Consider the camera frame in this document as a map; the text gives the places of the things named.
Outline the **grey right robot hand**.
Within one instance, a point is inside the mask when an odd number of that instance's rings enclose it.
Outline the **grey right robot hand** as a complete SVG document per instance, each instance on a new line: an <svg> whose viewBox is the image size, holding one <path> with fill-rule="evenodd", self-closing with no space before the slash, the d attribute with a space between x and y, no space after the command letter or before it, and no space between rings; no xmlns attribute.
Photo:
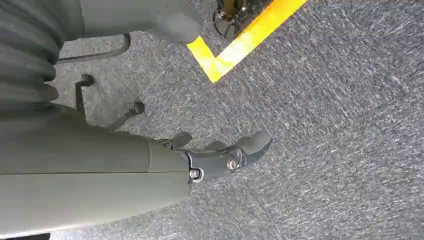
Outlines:
<svg viewBox="0 0 424 240"><path fill-rule="evenodd" d="M56 104L50 85L67 41L151 31L190 44L203 19L186 0L3 0L0 3L0 237L49 239L184 200L195 183L230 175L269 149L265 131L230 146L184 149L190 135L153 139Z"/></svg>

